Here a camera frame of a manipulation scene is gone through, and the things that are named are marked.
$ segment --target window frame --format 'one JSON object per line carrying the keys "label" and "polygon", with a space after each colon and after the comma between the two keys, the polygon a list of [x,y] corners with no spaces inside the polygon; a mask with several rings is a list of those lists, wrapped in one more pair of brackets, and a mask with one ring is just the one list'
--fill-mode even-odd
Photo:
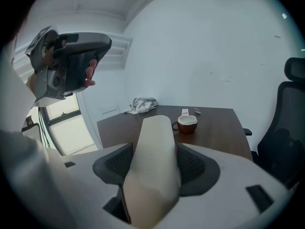
{"label": "window frame", "polygon": [[69,119],[74,118],[74,117],[79,116],[79,115],[81,115],[81,111],[80,110],[76,110],[76,111],[70,112],[68,114],[64,113],[61,116],[56,117],[56,118],[50,120],[49,116],[48,116],[48,113],[47,113],[47,109],[45,107],[41,108],[41,116],[42,116],[44,125],[45,125],[45,127],[47,129],[47,132],[48,132],[50,138],[51,138],[51,141],[53,142],[55,148],[57,149],[57,151],[59,152],[59,154],[61,156],[65,156],[66,154],[61,149],[60,145],[57,143],[56,138],[54,137],[50,127],[52,125],[58,124],[58,123],[60,123],[62,121],[69,120]]}

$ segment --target window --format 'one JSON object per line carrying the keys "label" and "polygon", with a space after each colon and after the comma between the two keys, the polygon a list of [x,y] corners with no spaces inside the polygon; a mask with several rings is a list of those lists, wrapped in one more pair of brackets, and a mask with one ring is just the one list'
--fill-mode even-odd
{"label": "window", "polygon": [[[28,113],[27,117],[28,116],[31,116],[33,123],[38,123],[39,124],[38,107],[32,107],[32,109]],[[43,139],[43,133],[42,133],[42,128],[46,129],[46,126],[45,126],[44,122],[42,122],[41,124],[42,124],[42,126],[40,125],[41,142],[45,147],[48,147],[45,144],[45,141]],[[48,141],[50,143],[50,148],[56,149],[56,147],[55,147],[54,143],[51,141],[51,138],[50,138],[49,133],[47,131],[46,131],[46,138],[48,139]]]}
{"label": "window", "polygon": [[81,115],[76,95],[41,108],[44,124],[61,155],[97,150]]}

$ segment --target person's arm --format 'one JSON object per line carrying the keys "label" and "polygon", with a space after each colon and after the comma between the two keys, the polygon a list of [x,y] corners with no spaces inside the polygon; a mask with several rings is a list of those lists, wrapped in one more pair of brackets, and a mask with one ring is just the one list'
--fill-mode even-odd
{"label": "person's arm", "polygon": [[26,86],[35,94],[36,74],[33,73],[28,77]]}

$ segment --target hand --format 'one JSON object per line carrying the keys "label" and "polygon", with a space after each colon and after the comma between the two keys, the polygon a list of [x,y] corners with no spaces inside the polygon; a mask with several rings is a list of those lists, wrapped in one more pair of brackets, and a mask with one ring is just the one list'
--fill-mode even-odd
{"label": "hand", "polygon": [[92,80],[92,77],[93,77],[96,65],[97,65],[96,59],[92,59],[90,61],[89,67],[86,69],[86,83],[85,83],[85,86],[94,86],[95,85],[95,81]]}
{"label": "hand", "polygon": [[[66,40],[63,40],[61,43],[62,47],[64,47],[66,45]],[[46,52],[43,60],[44,63],[46,65],[52,65],[53,64],[53,50],[54,50],[54,46],[50,47],[50,49]],[[92,80],[92,77],[94,75],[94,70],[96,68],[97,65],[97,61],[96,59],[93,59],[90,61],[89,63],[89,67],[86,69],[86,82],[85,82],[85,86],[94,86],[95,85],[95,81]]]}

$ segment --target small card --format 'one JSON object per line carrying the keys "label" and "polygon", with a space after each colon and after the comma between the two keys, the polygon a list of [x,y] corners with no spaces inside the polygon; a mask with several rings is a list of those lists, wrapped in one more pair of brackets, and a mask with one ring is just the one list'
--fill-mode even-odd
{"label": "small card", "polygon": [[182,109],[181,115],[189,115],[189,109]]}

